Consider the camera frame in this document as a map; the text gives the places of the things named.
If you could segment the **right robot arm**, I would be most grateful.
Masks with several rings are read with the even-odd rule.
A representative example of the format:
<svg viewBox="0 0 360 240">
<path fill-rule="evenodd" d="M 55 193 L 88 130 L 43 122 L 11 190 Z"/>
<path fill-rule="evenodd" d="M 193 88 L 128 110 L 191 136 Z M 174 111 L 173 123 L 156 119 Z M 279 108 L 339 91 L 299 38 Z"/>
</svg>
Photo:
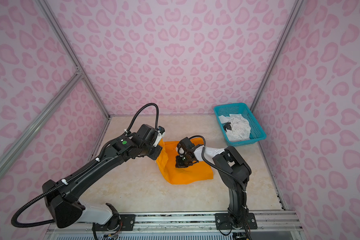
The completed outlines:
<svg viewBox="0 0 360 240">
<path fill-rule="evenodd" d="M 204 145 L 182 147 L 177 145 L 176 168 L 188 168 L 204 162 L 217 170 L 229 189 L 228 224 L 234 229 L 245 226 L 249 210 L 247 207 L 247 185 L 252 170 L 236 148 L 209 148 Z"/>
</svg>

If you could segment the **orange shorts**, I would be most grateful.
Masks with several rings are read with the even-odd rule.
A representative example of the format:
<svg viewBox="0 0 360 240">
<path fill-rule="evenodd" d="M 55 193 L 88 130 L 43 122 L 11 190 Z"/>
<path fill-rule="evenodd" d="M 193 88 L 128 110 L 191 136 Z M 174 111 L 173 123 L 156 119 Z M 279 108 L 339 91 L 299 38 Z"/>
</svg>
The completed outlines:
<svg viewBox="0 0 360 240">
<path fill-rule="evenodd" d="M 188 168 L 176 168 L 177 144 L 179 142 L 160 141 L 162 151 L 156 160 L 158 168 L 164 179 L 172 185 L 187 185 L 198 181 L 212 180 L 214 172 L 212 168 L 199 162 Z"/>
</svg>

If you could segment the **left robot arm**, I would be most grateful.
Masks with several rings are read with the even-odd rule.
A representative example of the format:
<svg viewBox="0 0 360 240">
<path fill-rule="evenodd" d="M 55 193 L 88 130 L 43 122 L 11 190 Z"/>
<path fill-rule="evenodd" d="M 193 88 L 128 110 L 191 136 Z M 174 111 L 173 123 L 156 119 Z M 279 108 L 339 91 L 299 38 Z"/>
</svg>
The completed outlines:
<svg viewBox="0 0 360 240">
<path fill-rule="evenodd" d="M 91 205 L 80 200 L 81 195 L 108 172 L 130 159 L 149 157 L 156 160 L 161 153 L 159 146 L 164 128 L 147 133 L 121 135 L 108 141 L 95 159 L 73 174 L 54 182 L 47 181 L 43 191 L 52 193 L 45 197 L 46 206 L 58 228 L 67 228 L 75 223 L 93 223 L 104 230 L 119 230 L 121 217 L 109 203 Z"/>
</svg>

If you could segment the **white patterned garment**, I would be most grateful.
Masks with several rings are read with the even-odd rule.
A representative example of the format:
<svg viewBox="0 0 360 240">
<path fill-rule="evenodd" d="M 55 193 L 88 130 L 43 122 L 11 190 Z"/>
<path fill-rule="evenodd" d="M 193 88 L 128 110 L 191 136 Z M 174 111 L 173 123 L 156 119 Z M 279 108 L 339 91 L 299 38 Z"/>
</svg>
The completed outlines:
<svg viewBox="0 0 360 240">
<path fill-rule="evenodd" d="M 247 119 L 240 114 L 220 115 L 219 120 L 230 142 L 242 142 L 250 139 L 251 126 Z"/>
</svg>

